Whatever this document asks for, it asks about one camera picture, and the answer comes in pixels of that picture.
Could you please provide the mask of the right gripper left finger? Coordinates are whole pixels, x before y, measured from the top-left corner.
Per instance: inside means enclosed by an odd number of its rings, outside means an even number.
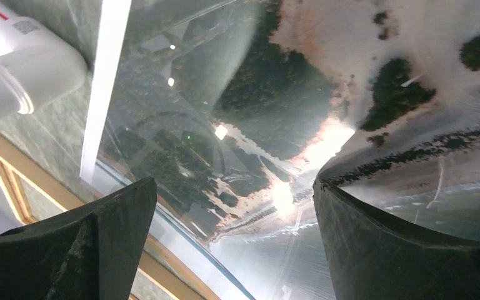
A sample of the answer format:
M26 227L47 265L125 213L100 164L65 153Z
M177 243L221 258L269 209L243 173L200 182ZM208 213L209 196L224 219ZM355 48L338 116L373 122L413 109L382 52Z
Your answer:
M0 299L127 299L157 203L152 177L0 234Z

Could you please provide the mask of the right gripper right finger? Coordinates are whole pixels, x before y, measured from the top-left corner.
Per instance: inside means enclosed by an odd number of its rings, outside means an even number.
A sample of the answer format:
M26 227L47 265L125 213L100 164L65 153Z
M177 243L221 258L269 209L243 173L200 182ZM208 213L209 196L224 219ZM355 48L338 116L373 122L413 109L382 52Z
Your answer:
M406 221L321 178L312 188L337 299L480 299L480 241Z

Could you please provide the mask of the glossy landscape photo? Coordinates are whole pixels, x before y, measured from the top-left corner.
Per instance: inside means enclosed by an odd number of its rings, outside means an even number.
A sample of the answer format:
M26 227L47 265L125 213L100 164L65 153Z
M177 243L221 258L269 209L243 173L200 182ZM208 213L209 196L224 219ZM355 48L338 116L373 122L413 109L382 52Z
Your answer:
M480 1L132 1L101 17L79 176L221 299L334 299L318 174L480 241Z

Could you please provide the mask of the wooden picture frame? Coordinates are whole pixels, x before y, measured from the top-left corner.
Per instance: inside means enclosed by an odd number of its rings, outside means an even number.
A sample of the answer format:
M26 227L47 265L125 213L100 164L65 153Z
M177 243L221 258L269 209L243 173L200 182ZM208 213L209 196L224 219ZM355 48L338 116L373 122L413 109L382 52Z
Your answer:
M21 224L32 224L38 219L32 213L22 182L27 183L64 212L85 204L66 186L0 135L0 188L15 218Z

